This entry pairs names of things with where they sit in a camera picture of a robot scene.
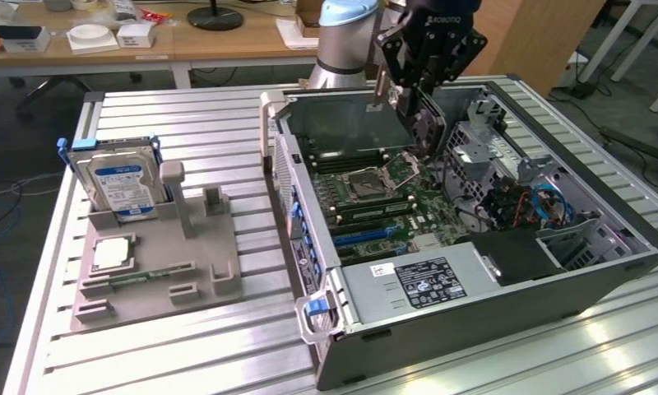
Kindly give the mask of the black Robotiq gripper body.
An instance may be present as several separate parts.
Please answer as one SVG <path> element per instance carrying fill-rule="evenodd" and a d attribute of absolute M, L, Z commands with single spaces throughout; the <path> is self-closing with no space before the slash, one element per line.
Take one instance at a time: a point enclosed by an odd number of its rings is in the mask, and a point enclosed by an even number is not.
<path fill-rule="evenodd" d="M 412 58 L 449 56 L 472 31 L 480 1 L 406 1 L 402 37 Z"/>

